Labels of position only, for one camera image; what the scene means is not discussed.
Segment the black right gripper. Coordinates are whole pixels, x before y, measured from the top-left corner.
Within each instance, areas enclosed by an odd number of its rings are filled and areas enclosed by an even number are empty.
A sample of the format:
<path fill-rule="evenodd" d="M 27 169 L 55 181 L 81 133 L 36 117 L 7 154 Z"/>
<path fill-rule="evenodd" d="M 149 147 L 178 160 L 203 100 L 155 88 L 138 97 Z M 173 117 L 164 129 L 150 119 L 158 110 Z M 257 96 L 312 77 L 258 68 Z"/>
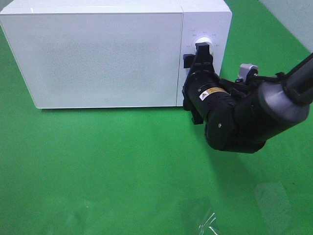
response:
<path fill-rule="evenodd" d="M 219 93 L 219 77 L 212 64 L 209 43 L 196 43 L 196 54 L 183 55 L 183 68 L 189 69 L 182 88 L 183 108 L 191 112 L 194 125 L 207 121 L 210 99 Z"/>

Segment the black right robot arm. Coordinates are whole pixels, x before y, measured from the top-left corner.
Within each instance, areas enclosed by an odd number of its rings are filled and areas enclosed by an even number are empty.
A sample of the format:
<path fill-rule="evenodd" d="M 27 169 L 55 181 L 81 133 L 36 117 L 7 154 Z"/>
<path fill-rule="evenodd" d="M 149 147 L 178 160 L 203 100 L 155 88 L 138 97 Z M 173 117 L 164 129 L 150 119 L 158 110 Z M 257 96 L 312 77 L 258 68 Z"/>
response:
<path fill-rule="evenodd" d="M 205 139 L 216 150 L 254 153 L 266 141 L 303 122 L 313 101 L 313 58 L 290 72 L 261 76 L 252 64 L 240 66 L 232 82 L 213 68 L 208 43 L 183 57 L 189 70 L 183 85 L 183 108 L 195 125 L 205 124 Z"/>

